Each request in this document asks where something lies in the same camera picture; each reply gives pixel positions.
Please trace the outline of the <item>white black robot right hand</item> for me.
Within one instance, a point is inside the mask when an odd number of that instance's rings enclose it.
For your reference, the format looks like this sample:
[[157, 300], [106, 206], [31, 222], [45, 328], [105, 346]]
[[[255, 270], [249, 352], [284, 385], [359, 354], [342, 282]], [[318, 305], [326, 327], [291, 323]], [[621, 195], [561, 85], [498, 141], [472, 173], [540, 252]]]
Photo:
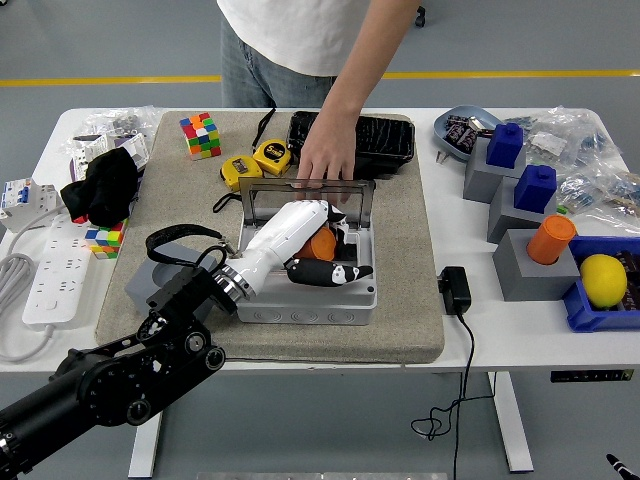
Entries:
[[606, 459], [623, 480], [638, 480], [639, 476], [633, 473], [615, 455], [608, 453]]

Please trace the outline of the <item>person's left hand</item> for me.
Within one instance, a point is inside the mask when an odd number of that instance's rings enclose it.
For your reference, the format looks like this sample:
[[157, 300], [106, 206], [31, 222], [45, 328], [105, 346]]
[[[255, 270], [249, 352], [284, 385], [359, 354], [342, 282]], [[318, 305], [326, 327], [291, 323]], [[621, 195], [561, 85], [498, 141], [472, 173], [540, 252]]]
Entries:
[[351, 181], [355, 169], [356, 121], [318, 115], [301, 149], [297, 179]]

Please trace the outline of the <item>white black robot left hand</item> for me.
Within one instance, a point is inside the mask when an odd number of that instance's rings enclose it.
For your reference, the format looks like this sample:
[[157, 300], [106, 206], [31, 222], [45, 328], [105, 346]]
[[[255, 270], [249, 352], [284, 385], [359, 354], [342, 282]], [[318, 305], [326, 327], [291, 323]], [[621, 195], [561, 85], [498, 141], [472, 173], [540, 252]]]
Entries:
[[281, 268], [291, 282], [317, 287], [340, 287], [373, 274], [369, 265], [343, 266], [329, 260], [295, 257], [326, 223], [344, 234], [349, 231], [346, 215], [325, 200], [286, 203], [249, 241], [241, 256], [225, 264], [241, 295], [247, 299], [258, 295], [268, 274]]

